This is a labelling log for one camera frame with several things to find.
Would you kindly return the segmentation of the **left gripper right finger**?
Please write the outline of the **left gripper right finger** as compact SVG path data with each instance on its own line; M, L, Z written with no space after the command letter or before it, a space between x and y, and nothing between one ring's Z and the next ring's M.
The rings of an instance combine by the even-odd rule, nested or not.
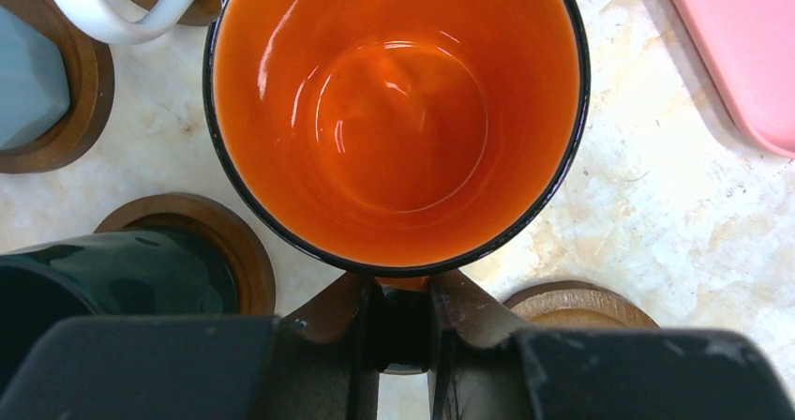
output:
M777 373L721 330L555 329L459 271L432 277L435 419L790 419Z

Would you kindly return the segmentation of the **dark green mug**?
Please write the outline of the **dark green mug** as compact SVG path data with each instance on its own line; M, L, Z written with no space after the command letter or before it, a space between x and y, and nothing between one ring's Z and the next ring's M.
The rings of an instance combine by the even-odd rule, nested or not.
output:
M231 267L193 232L132 228L14 250L1 257L1 385L69 317L239 310Z

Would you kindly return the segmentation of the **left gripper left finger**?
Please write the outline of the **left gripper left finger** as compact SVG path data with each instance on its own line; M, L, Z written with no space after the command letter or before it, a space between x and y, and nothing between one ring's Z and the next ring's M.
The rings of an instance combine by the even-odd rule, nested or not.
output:
M372 419L373 284L338 278L285 318L98 316L62 285L24 283L1 325L25 357L5 419Z

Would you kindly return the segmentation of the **light blue mug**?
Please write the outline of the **light blue mug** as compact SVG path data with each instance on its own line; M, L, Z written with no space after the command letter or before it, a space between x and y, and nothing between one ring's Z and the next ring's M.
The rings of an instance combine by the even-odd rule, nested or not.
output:
M24 146L68 111L62 54L35 28L1 9L1 148Z

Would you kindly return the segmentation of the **white mug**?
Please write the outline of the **white mug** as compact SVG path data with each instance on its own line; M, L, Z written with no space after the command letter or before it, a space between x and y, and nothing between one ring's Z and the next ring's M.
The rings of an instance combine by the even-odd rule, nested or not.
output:
M157 0L150 9L130 0L53 0L90 38L112 45L150 42L173 29L194 0Z

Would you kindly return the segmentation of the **pink plastic tray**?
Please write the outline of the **pink plastic tray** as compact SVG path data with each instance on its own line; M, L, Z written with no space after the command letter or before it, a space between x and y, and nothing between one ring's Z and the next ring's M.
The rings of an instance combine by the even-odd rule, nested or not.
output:
M735 128L794 156L794 0L672 0Z

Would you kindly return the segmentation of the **orange mug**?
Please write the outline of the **orange mug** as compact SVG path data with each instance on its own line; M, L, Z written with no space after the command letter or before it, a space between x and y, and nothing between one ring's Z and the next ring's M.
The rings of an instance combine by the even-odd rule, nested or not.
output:
M407 289L540 214L590 82L576 0L221 0L202 63L214 151L257 219Z

